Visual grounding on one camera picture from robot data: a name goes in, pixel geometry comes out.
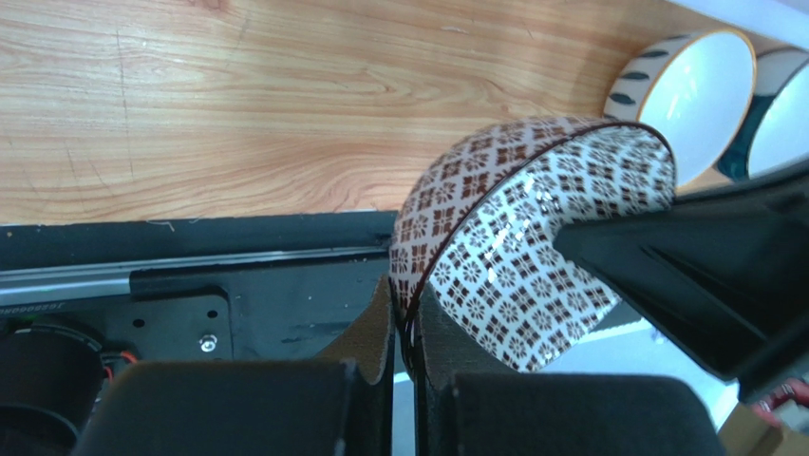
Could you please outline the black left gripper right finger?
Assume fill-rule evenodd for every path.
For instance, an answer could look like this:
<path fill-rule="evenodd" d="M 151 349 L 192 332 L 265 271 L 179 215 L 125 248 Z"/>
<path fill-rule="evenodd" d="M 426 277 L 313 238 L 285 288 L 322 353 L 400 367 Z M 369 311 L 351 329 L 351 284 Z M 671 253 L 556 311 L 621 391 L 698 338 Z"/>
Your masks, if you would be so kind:
<path fill-rule="evenodd" d="M 722 455 L 705 406 L 665 376 L 519 373 L 426 288 L 413 319 L 420 455 Z"/>

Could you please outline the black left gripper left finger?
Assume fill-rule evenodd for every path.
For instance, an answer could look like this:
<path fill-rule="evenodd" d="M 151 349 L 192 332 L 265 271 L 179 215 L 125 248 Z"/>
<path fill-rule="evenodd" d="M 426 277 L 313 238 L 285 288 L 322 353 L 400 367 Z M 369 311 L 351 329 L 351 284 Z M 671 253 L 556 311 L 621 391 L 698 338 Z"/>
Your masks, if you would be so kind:
<path fill-rule="evenodd" d="M 77 455 L 387 455 L 395 307 L 368 307 L 313 358 L 141 362 L 113 384 Z"/>

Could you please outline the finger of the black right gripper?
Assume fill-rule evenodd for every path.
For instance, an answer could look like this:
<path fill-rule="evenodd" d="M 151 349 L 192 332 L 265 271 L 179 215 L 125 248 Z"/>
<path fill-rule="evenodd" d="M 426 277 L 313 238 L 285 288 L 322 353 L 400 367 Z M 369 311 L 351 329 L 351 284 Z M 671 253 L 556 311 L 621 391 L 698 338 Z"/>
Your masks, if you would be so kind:
<path fill-rule="evenodd" d="M 808 373 L 808 180 L 564 227 L 555 248 L 745 402 Z"/>

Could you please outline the white bowl with orange rim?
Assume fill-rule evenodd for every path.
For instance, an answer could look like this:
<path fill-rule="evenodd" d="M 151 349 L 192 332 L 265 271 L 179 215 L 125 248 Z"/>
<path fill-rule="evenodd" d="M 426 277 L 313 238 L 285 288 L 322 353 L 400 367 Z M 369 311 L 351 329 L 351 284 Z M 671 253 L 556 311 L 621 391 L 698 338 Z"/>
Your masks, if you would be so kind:
<path fill-rule="evenodd" d="M 751 105 L 757 58 L 733 28 L 670 36 L 639 51 L 619 71 L 603 107 L 607 118 L 658 130 L 670 144 L 677 183 L 699 178 L 724 153 Z"/>

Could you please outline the brown patterned ceramic bowl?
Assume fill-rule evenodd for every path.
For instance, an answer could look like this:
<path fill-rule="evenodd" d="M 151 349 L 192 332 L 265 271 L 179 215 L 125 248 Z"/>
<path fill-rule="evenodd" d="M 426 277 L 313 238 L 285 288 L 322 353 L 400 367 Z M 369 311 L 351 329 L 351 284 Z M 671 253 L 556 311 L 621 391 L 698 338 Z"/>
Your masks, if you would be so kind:
<path fill-rule="evenodd" d="M 619 302 L 554 246 L 567 225 L 667 210 L 667 140 L 638 122 L 529 117 L 480 129 L 422 173 L 395 223 L 389 280 L 406 352 L 423 293 L 506 367 L 536 372 Z"/>

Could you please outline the white bowl with dark exterior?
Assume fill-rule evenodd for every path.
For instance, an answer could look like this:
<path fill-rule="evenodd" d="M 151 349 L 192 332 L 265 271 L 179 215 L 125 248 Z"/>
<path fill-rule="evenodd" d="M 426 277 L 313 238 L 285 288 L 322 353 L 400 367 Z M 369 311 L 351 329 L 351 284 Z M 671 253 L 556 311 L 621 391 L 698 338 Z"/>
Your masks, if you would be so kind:
<path fill-rule="evenodd" d="M 746 181 L 807 158 L 808 52 L 765 52 L 758 56 L 750 107 L 716 167 L 733 181 Z"/>

